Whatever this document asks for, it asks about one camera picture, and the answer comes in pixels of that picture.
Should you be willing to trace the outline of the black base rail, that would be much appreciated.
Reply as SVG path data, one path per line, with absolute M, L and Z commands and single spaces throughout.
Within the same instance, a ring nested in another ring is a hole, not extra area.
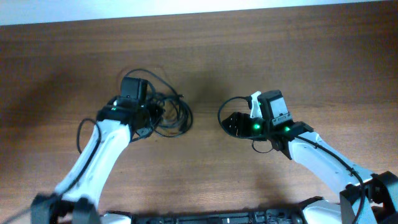
M 204 212 L 128 212 L 108 210 L 100 217 L 101 223 L 126 224 L 268 224 L 307 223 L 301 207 L 242 208 L 240 210 L 212 210 Z

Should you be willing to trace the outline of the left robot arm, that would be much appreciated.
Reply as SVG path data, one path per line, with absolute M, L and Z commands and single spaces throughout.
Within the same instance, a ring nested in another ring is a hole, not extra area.
M 118 157 L 127 146 L 148 138 L 163 110 L 152 102 L 152 83 L 124 77 L 121 93 L 98 111 L 93 133 L 75 165 L 50 196 L 37 195 L 30 206 L 31 223 L 57 223 L 72 215 L 72 223 L 130 223 L 129 215 L 100 215 L 101 193 Z

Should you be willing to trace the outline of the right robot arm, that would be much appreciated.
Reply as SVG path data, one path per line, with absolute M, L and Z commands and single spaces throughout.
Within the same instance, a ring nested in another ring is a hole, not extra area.
M 272 149 L 304 166 L 340 201 L 312 197 L 295 207 L 266 211 L 266 223 L 397 223 L 397 176 L 376 174 L 328 145 L 308 124 L 294 121 L 281 91 L 257 91 L 243 97 L 249 113 L 218 119 L 225 133 L 252 143 L 269 141 Z

